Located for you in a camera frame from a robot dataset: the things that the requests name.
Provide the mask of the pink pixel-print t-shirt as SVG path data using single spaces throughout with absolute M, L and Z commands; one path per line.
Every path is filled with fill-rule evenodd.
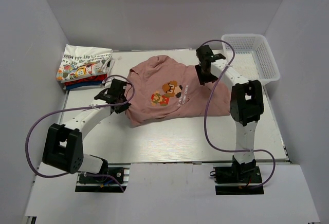
M 231 93 L 220 82 L 200 85 L 195 67 L 167 55 L 153 56 L 129 70 L 133 84 L 126 90 L 132 126 L 174 118 L 228 116 Z

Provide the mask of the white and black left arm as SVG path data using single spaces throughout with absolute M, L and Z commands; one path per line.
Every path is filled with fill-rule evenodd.
M 83 151 L 83 140 L 103 119 L 112 113 L 126 111 L 131 105 L 125 91 L 128 83 L 113 79 L 109 88 L 101 90 L 91 104 L 64 122 L 48 129 L 42 162 L 70 174 L 90 173 L 97 182 L 108 178 L 108 162 Z

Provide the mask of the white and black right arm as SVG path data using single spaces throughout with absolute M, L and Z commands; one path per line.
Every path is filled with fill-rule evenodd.
M 236 124 L 236 146 L 230 175 L 235 182 L 248 181 L 256 168 L 253 150 L 255 129 L 264 112 L 262 84 L 240 75 L 222 54 L 214 54 L 209 45 L 197 48 L 196 56 L 200 84 L 223 83 L 231 92 L 229 111 Z

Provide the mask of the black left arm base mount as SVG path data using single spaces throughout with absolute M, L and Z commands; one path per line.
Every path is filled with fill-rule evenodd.
M 78 193 L 123 193 L 128 185 L 129 165 L 109 165 L 104 176 L 79 173 L 75 192 Z

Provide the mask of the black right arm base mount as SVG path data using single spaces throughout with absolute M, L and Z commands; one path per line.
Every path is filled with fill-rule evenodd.
M 262 176 L 257 166 L 245 179 L 238 180 L 231 170 L 231 167 L 214 167 L 209 176 L 215 181 L 215 193 L 217 196 L 234 195 L 264 195 L 263 186 L 255 188 L 255 185 L 262 183 Z

